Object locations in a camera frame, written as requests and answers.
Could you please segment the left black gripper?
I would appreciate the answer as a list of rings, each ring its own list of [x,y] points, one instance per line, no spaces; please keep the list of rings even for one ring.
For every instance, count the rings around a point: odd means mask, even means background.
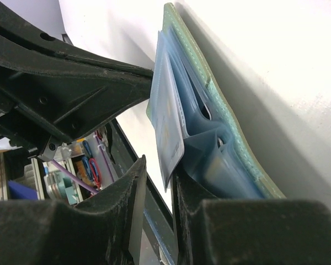
[[[67,55],[44,55],[0,36],[0,140],[51,161],[61,142],[147,99],[152,75],[74,46]]]

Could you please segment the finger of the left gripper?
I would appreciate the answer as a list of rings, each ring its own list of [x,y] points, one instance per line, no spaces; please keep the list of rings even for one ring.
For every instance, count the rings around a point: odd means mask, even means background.
[[[67,55],[72,46],[50,36],[0,2],[0,36],[44,55]]]

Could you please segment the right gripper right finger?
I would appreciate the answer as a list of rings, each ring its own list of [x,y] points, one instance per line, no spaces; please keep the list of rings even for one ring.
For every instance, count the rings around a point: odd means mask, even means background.
[[[220,199],[171,177],[178,264],[331,264],[331,211],[315,200]]]

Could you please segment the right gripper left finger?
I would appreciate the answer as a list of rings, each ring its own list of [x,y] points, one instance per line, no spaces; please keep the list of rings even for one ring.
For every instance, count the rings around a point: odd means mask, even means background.
[[[0,264],[134,264],[126,245],[133,177],[76,206],[0,201]]]

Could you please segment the green leather card holder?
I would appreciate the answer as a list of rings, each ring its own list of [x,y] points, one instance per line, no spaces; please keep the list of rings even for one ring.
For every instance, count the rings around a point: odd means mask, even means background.
[[[184,143],[177,166],[220,198],[282,199],[284,194],[254,156],[209,64],[172,3],[164,5],[153,80],[157,62],[165,56],[175,78]]]

